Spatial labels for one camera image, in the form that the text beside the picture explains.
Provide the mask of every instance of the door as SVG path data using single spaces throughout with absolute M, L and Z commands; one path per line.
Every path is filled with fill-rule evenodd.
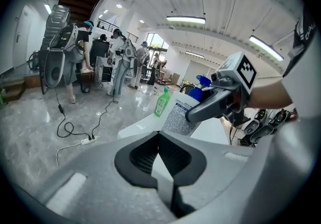
M 26 63 L 28 35 L 31 26 L 32 15 L 32 9 L 28 5 L 25 5 L 19 18 L 14 41 L 13 60 L 15 68 Z

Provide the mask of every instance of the blue spray bottle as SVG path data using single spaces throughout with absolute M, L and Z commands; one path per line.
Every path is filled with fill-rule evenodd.
M 202 88 L 210 86 L 211 81 L 205 77 L 205 76 L 196 76 L 196 78 L 200 81 L 200 84 L 197 87 L 194 87 L 190 93 L 189 96 L 196 99 L 197 101 L 202 101 L 203 98 L 203 91 Z

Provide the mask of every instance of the ceiling light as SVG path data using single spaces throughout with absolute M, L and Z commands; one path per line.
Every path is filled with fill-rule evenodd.
M 49 5 L 45 5 L 45 7 L 46 7 L 46 9 L 47 9 L 47 12 L 48 12 L 49 14 L 51 14 L 50 6 L 49 6 Z
M 282 57 L 282 55 L 280 55 L 277 51 L 275 51 L 272 47 L 270 47 L 269 45 L 265 44 L 263 41 L 259 40 L 258 38 L 251 36 L 250 37 L 250 41 L 254 44 L 256 44 L 257 46 L 261 47 L 263 50 L 265 50 L 266 52 L 268 52 L 270 55 L 272 55 L 275 59 L 277 59 L 278 61 L 283 61 L 284 58 Z
M 192 52 L 189 52 L 189 51 L 186 51 L 186 53 L 187 54 L 190 54 L 190 55 L 193 55 L 193 56 L 196 56 L 196 57 L 200 57 L 200 58 L 204 58 L 204 56 L 203 55 L 199 55 L 199 54 L 197 54 L 197 53 L 192 53 Z
M 167 16 L 168 21 L 184 21 L 205 24 L 205 18 L 191 16 Z

